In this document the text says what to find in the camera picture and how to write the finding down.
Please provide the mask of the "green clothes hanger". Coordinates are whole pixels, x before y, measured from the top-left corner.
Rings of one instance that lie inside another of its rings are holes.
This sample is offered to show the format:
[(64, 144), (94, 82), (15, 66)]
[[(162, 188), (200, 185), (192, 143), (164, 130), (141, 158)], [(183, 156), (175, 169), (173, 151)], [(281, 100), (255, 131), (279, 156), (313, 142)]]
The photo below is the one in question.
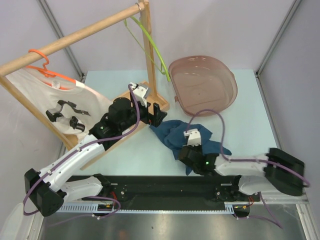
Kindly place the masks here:
[(138, 43), (140, 48), (143, 50), (146, 59), (147, 69), (151, 70), (151, 75), (148, 77), (149, 82), (155, 81), (155, 68), (159, 70), (159, 72), (166, 77), (168, 82), (171, 81), (167, 66), (161, 56), (157, 45), (155, 44), (152, 38), (152, 28), (151, 28), (151, 18), (150, 18), (150, 6), (148, 0), (139, 0), (135, 3), (139, 9), (140, 17), (139, 20), (136, 19), (133, 15), (129, 18), (132, 19), (141, 29), (143, 35), (143, 44), (141, 44), (135, 35), (132, 33), (127, 24), (127, 18), (123, 20), (124, 26), (134, 38), (134, 40)]

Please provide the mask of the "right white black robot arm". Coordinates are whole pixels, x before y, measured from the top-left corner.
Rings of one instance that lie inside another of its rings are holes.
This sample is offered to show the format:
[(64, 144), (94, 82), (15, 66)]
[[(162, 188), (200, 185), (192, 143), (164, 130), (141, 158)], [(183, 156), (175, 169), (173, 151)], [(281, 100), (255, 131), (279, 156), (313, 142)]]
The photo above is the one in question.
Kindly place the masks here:
[(308, 186), (304, 162), (278, 148), (236, 159), (221, 153), (204, 154), (201, 146), (189, 145), (182, 147), (177, 158), (201, 176), (235, 177), (230, 194), (237, 201), (259, 192), (273, 191), (300, 197)]

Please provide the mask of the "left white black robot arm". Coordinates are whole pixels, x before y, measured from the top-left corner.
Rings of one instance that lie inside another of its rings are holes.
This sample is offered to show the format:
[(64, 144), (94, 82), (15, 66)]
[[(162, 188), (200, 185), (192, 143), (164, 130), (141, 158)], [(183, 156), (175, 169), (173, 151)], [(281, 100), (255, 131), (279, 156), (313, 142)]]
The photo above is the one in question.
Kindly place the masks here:
[(83, 180), (70, 181), (70, 177), (86, 163), (109, 150), (118, 141), (131, 134), (140, 122), (158, 127), (167, 112), (153, 103), (142, 105), (139, 101), (125, 97), (116, 98), (108, 112), (89, 131), (89, 134), (69, 152), (51, 165), (36, 171), (33, 168), (24, 175), (25, 197), (36, 212), (48, 217), (63, 204), (75, 200), (110, 201), (111, 183), (99, 174)]

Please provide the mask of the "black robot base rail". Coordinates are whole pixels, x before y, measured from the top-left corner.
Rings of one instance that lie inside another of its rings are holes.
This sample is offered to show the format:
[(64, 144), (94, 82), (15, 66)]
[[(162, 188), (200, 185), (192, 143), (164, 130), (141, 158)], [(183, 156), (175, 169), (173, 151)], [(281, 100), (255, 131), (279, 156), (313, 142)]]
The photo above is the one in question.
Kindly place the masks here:
[(236, 186), (238, 176), (105, 176), (101, 197), (116, 196), (128, 211), (218, 211), (226, 202), (259, 202)]

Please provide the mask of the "orange clothes hanger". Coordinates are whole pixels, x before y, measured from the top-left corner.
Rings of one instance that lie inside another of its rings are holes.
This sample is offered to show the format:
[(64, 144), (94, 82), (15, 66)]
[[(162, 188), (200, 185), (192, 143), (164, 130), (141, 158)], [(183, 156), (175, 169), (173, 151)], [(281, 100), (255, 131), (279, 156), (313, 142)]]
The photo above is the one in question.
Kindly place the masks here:
[(45, 54), (43, 54), (41, 51), (37, 49), (29, 49), (28, 53), (36, 53), (45, 60), (45, 62), (42, 64), (42, 67), (38, 67), (34, 65), (26, 66), (26, 68), (38, 71), (40, 74), (43, 75), (43, 77), (40, 78), (41, 82), (43, 82), (47, 86), (50, 86), (53, 89), (64, 90), (64, 91), (71, 90), (73, 87), (76, 86), (77, 81), (75, 79), (65, 76), (61, 73), (54, 72), (47, 69), (47, 65), (50, 63), (50, 61), (48, 57)]

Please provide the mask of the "white printed t shirt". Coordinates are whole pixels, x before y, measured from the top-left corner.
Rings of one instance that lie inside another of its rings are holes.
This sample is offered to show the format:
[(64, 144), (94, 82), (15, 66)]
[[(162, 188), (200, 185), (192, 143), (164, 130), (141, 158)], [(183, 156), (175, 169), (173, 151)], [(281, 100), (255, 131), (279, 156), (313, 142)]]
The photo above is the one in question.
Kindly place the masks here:
[(112, 101), (75, 79), (48, 77), (24, 67), (6, 78), (64, 135), (80, 142), (109, 110)]

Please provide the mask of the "blue t shirt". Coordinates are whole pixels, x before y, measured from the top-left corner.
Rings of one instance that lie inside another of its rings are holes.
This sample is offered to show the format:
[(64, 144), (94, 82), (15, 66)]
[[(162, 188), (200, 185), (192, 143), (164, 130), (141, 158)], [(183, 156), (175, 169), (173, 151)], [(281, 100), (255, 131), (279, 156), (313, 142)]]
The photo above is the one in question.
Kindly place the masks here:
[[(179, 153), (187, 140), (184, 137), (184, 131), (188, 124), (181, 120), (163, 121), (158, 127), (150, 125), (149, 128), (158, 137), (158, 139), (170, 150), (172, 150), (175, 160), (178, 160)], [(211, 140), (212, 132), (201, 124), (192, 124), (190, 129), (197, 129), (201, 135), (202, 153), (219, 154), (221, 152), (221, 143)]]

